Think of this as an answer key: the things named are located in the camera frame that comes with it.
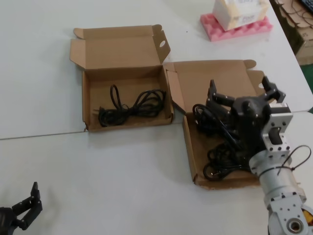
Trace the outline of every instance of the white table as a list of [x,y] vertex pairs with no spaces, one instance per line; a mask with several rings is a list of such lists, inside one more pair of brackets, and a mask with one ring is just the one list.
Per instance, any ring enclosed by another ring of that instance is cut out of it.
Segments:
[[254,59],[293,112],[313,95],[272,9],[271,33],[209,42],[200,15],[212,0],[0,1],[0,139],[84,130],[81,73],[69,60],[75,27],[161,24],[167,61]]
[[[313,115],[295,114],[293,147],[313,148],[308,122]],[[0,156],[0,206],[28,197],[34,181],[42,195],[40,216],[15,235],[267,234],[261,188],[192,183],[180,124],[0,141]],[[295,171],[311,207],[312,166],[310,159]]]

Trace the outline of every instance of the coiled black cable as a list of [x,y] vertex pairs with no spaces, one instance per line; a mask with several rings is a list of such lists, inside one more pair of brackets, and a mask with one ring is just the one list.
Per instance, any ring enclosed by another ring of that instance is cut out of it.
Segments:
[[224,140],[208,152],[209,163],[203,168],[205,178],[220,181],[237,170],[251,172],[249,157],[231,123],[221,121],[211,108],[202,104],[193,107],[193,114],[199,131],[209,136],[219,135]]
[[116,109],[99,108],[99,123],[102,127],[118,126],[126,122],[129,116],[154,118],[164,109],[166,92],[160,89],[140,93],[134,105],[130,108],[121,103],[116,85],[110,87],[110,96]]

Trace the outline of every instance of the open cardboard box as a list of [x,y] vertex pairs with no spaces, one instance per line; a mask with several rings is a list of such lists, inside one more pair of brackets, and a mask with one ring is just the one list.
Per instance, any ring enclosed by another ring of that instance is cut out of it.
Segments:
[[[83,71],[83,122],[89,131],[169,124],[173,107],[167,73],[162,65],[170,52],[161,25],[74,29],[70,59]],[[157,117],[129,117],[120,126],[102,127],[99,107],[115,109],[110,87],[118,88],[122,104],[132,107],[146,90],[166,91],[163,111]]]
[[205,179],[203,168],[208,163],[207,152],[222,143],[215,137],[207,137],[197,130],[192,108],[205,104],[210,80],[214,79],[217,92],[233,97],[256,96],[264,93],[259,87],[264,73],[248,70],[253,60],[189,61],[166,64],[173,103],[185,114],[183,129],[192,180],[207,189],[243,188],[259,185],[254,175],[236,171],[224,180],[213,182]]

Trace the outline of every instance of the cardboard box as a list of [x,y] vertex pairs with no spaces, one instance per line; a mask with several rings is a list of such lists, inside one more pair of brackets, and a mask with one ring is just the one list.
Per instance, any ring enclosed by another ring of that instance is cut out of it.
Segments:
[[[270,1],[278,21],[289,41],[299,65],[313,63],[313,16],[297,1],[271,0]],[[297,11],[300,16],[312,20],[304,20],[293,12]]]
[[[74,29],[70,59],[83,71],[83,122],[89,131],[169,124],[173,107],[166,71],[162,65],[170,52],[162,26]],[[110,86],[118,87],[122,104],[132,107],[146,90],[167,92],[164,110],[157,117],[131,116],[120,126],[102,127],[99,107],[115,109]]]
[[213,182],[205,179],[203,168],[208,163],[207,152],[222,142],[218,136],[207,137],[197,130],[192,108],[205,104],[210,80],[214,79],[218,93],[256,96],[264,93],[259,88],[264,73],[248,70],[253,60],[190,61],[166,64],[173,103],[184,114],[183,129],[191,177],[196,185],[207,189],[255,187],[259,180],[248,172],[236,171],[225,179]]
[[263,20],[268,0],[215,0],[213,15],[225,31]]

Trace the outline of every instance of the black cable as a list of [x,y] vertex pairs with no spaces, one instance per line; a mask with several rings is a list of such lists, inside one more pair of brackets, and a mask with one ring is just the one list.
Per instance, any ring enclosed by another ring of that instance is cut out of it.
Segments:
[[237,156],[237,153],[230,150],[227,144],[222,143],[207,153],[209,163],[203,168],[203,175],[210,181],[220,181],[230,173],[242,170],[251,172],[249,159],[244,156]]
[[[251,172],[249,157],[231,123],[220,120],[210,107],[202,104],[193,107],[193,114],[198,130],[209,136],[219,135],[224,140],[224,143],[208,152],[209,163],[203,168],[204,177],[210,181],[220,181],[237,170]],[[209,168],[213,169],[211,175],[208,174]]]
[[[297,151],[299,148],[302,148],[302,147],[307,147],[307,148],[309,148],[310,153],[309,153],[308,157],[307,157],[304,161],[302,161],[301,163],[299,163],[298,165],[296,165],[295,167],[287,167],[287,166],[284,166],[284,165],[286,164],[286,162],[289,160],[289,158],[291,158],[291,156],[294,154],[294,152]],[[299,166],[301,166],[303,163],[305,163],[305,162],[310,158],[311,154],[312,154],[312,150],[311,150],[311,148],[310,148],[309,146],[307,146],[307,145],[300,145],[300,146],[296,147],[296,148],[289,154],[289,156],[286,158],[286,160],[285,160],[284,163],[282,164],[281,168],[289,168],[291,171],[294,171],[294,170],[296,170]]]
[[293,1],[294,1],[294,0],[291,0],[291,7],[292,7],[292,9],[294,10],[294,12],[291,12],[291,13],[287,12],[287,14],[289,14],[289,15],[297,14],[297,15],[298,15],[299,17],[301,17],[307,24],[309,24],[310,26],[313,26],[313,24],[311,24],[310,22],[308,22],[308,21],[306,20],[306,19],[313,20],[313,18],[312,18],[312,17],[305,17],[305,16],[304,16],[305,13],[309,13],[309,12],[306,11],[304,8],[297,11],[297,10],[294,8],[294,6],[293,6]]
[[[301,148],[301,147],[307,147],[307,148],[309,148],[310,153],[309,153],[308,157],[307,157],[304,161],[302,161],[301,163],[299,163],[298,165],[296,165],[295,167],[285,166],[286,162],[289,160],[289,158],[291,158],[291,156],[294,154],[294,152],[295,152],[296,150],[298,150],[299,148]],[[310,158],[311,153],[312,153],[312,150],[311,150],[311,148],[310,148],[309,146],[307,146],[307,145],[300,145],[300,146],[296,147],[296,148],[289,154],[289,156],[285,159],[284,163],[283,163],[281,166],[276,166],[276,167],[272,167],[272,168],[269,168],[269,169],[264,170],[263,172],[261,172],[261,173],[259,174],[259,178],[260,178],[264,173],[266,173],[266,172],[268,172],[268,171],[270,171],[270,170],[279,169],[279,171],[277,172],[277,176],[279,175],[281,169],[289,169],[289,170],[291,170],[291,171],[294,171],[294,170],[296,170],[299,166],[301,166],[303,163],[305,163],[305,162]]]
[[[113,96],[113,90],[116,93],[117,102]],[[126,122],[129,116],[138,116],[154,118],[164,109],[166,92],[160,89],[144,91],[140,93],[134,105],[129,108],[122,104],[118,89],[115,85],[110,88],[110,96],[116,109],[99,108],[98,119],[102,127],[118,126]]]

